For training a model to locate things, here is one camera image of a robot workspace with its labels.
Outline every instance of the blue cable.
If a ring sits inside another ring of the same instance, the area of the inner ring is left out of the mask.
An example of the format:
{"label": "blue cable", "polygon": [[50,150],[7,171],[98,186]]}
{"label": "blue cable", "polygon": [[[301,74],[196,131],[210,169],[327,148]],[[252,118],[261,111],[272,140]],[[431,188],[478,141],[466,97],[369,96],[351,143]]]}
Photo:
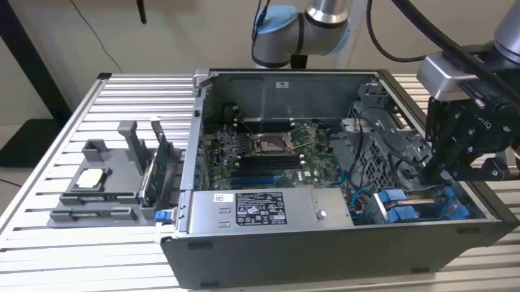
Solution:
{"label": "blue cable", "polygon": [[328,186],[327,188],[331,188],[333,186],[340,186],[343,184],[345,184],[345,181],[348,181],[348,171],[347,170],[343,170],[341,171],[341,179],[340,181],[333,181]]}
{"label": "blue cable", "polygon": [[356,203],[356,200],[357,200],[357,197],[360,196],[360,194],[365,191],[365,189],[359,189],[355,194],[352,195],[352,200],[351,200],[351,205],[349,205],[349,209],[352,209],[355,207],[355,203]]}

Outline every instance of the aluminum extrusion table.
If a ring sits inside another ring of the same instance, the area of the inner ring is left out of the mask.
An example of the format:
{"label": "aluminum extrusion table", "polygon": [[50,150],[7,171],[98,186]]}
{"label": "aluminum extrusion table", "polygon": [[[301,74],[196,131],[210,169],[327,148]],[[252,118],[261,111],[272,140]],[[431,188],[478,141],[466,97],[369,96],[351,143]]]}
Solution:
{"label": "aluminum extrusion table", "polygon": [[[395,76],[425,110],[429,95],[415,75]],[[126,147],[117,131],[121,120],[137,120],[139,137],[149,147],[157,147],[149,121],[158,116],[167,139],[177,147],[186,147],[192,92],[190,75],[122,74],[97,81],[0,217],[2,291],[185,291],[154,243],[153,226],[50,229],[46,224],[82,163],[87,139],[105,139],[109,148]],[[520,215],[520,182],[490,185]],[[520,291],[520,229],[490,248],[467,251],[436,274],[250,287],[241,291],[324,290]]]}

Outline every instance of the cable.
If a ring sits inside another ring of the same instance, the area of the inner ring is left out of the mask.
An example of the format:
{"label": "cable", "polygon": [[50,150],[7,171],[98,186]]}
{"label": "cable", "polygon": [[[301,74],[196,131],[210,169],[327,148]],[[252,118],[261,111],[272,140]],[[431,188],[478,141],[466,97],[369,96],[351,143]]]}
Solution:
{"label": "cable", "polygon": [[261,12],[261,5],[262,5],[262,0],[258,0],[258,6],[257,6],[257,12],[254,13],[253,17],[253,30],[252,30],[252,40],[256,40],[256,31],[257,31],[257,16],[258,12]]}
{"label": "cable", "polygon": [[425,55],[412,57],[412,58],[400,58],[400,57],[396,57],[395,55],[391,55],[391,53],[383,48],[383,46],[376,38],[375,28],[372,27],[372,2],[373,2],[373,0],[368,0],[368,3],[367,3],[367,29],[368,29],[368,35],[371,36],[372,43],[375,44],[381,55],[384,55],[392,61],[400,62],[400,63],[411,63],[411,62],[423,61],[423,59],[425,58]]}
{"label": "cable", "polygon": [[[361,116],[364,114],[364,112],[367,110],[380,110],[380,111],[384,111],[387,112],[387,110],[381,107],[377,107],[377,106],[368,106],[367,108],[364,108],[360,112],[360,114],[357,115],[357,121],[359,121],[359,124],[361,125],[361,120],[365,120],[371,126],[373,128],[377,128],[376,126],[376,123],[373,123],[373,121],[371,121],[367,117]],[[409,164],[413,168],[417,169],[417,167],[420,166],[417,163],[415,163],[413,161],[411,161],[403,154],[401,152],[403,151],[399,151],[393,145],[389,143],[389,141],[387,140],[387,135],[381,135],[381,140],[384,142],[384,144],[387,145],[387,147],[389,148],[389,150],[393,152],[393,156],[396,156],[400,160],[403,160],[404,162],[407,162],[407,164]]]}
{"label": "cable", "polygon": [[22,187],[22,184],[18,184],[16,182],[7,181],[7,180],[4,180],[4,179],[2,179],[2,178],[0,178],[0,181],[4,182],[6,184],[11,184],[11,185],[14,185],[14,186],[16,186],[16,187]]}
{"label": "cable", "polygon": [[446,53],[459,59],[459,61],[472,70],[472,73],[478,75],[480,80],[491,84],[499,93],[504,95],[510,104],[515,105],[516,110],[519,110],[520,95],[515,92],[504,80],[484,67],[480,61],[470,55],[460,45],[439,30],[409,0],[392,0],[392,2],[431,41],[444,50]]}
{"label": "cable", "polygon": [[444,184],[435,184],[433,186],[429,186],[429,187],[425,187],[423,189],[415,189],[415,190],[403,190],[405,193],[409,193],[409,192],[421,192],[423,190],[429,190],[429,189],[433,189],[436,187],[447,187]]}
{"label": "cable", "polygon": [[262,12],[258,14],[261,11],[261,5],[262,5],[262,0],[258,0],[258,6],[257,6],[257,13],[254,14],[254,19],[253,19],[253,31],[252,31],[252,58],[254,58],[254,44],[257,42],[257,37],[258,37],[258,29],[264,25],[264,21],[266,19],[266,14],[268,14],[268,8],[269,8],[270,0],[268,0],[266,5],[264,6]]}
{"label": "cable", "polygon": [[101,44],[101,47],[102,47],[105,53],[107,54],[107,57],[113,60],[114,65],[115,65],[115,66],[118,67],[118,69],[119,69],[119,72],[123,73],[123,69],[122,69],[121,65],[118,64],[118,62],[114,60],[111,54],[109,53],[107,48],[105,47],[105,44],[103,44],[103,42],[102,42],[102,40],[101,40],[101,38],[99,38],[99,36],[98,36],[98,33],[97,33],[95,29],[93,28],[93,26],[90,25],[87,19],[85,18],[83,13],[81,12],[81,9],[79,9],[78,6],[77,6],[77,3],[74,2],[74,0],[70,0],[70,1],[71,1],[71,4],[73,4],[73,6],[74,6],[74,8],[75,8],[75,10],[77,10],[77,12],[78,12],[78,14],[79,14],[81,17],[82,17],[85,23],[87,23],[87,26],[89,26],[90,30],[93,31],[93,33],[94,33],[94,35],[95,35],[95,37],[97,37],[97,39],[98,39],[98,42],[99,42],[99,44]]}

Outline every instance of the white wall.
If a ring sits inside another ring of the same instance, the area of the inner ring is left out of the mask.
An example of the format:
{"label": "white wall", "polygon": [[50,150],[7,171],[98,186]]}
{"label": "white wall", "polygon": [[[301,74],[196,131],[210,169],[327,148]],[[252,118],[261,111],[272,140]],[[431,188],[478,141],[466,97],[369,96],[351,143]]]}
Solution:
{"label": "white wall", "polygon": [[[147,25],[135,0],[75,0],[125,73],[193,73],[197,68],[250,68],[256,0],[146,0]],[[304,0],[277,0],[302,10]],[[11,4],[57,83],[78,105],[99,72],[117,72],[69,0]],[[336,57],[309,65],[333,68]]]}
{"label": "white wall", "polygon": [[[486,43],[494,39],[495,28],[514,2],[515,0],[415,0],[413,4],[452,40],[464,45]],[[395,56],[412,57],[440,51],[391,0],[375,0],[372,20],[377,39]],[[368,36],[364,17],[348,67],[411,73],[417,72],[419,64],[396,63],[379,53]]]}
{"label": "white wall", "polygon": [[[273,0],[304,10],[310,0]],[[249,68],[252,19],[257,0],[146,0],[142,25],[134,0],[75,0],[126,73],[192,73],[196,68]],[[412,26],[391,0],[375,0],[375,30],[395,55],[439,49]],[[415,0],[432,22],[462,44],[492,39],[514,0]],[[99,72],[118,69],[70,0],[11,0],[20,21],[73,106]],[[333,68],[337,57],[312,57],[310,68]],[[416,72],[416,64],[388,61],[376,51],[363,17],[349,68]]]}
{"label": "white wall", "polygon": [[0,126],[22,125],[28,119],[50,117],[40,96],[0,39]]}

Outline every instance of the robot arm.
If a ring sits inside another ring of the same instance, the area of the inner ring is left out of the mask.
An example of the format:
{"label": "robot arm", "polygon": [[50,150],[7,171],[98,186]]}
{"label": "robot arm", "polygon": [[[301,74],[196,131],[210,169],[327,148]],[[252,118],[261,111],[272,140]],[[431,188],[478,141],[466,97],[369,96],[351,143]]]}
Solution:
{"label": "robot arm", "polygon": [[290,5],[269,7],[256,19],[253,60],[281,68],[292,55],[327,55],[343,47],[348,34],[347,0],[313,0],[304,13]]}
{"label": "robot arm", "polygon": [[[450,51],[427,56],[417,79],[432,94],[425,137],[432,143],[432,159],[420,178],[431,183],[448,171],[460,181],[520,179],[515,155],[520,137],[520,1],[496,29],[495,41],[463,49],[507,88],[478,74]],[[480,156],[495,153],[480,168],[472,167]]]}

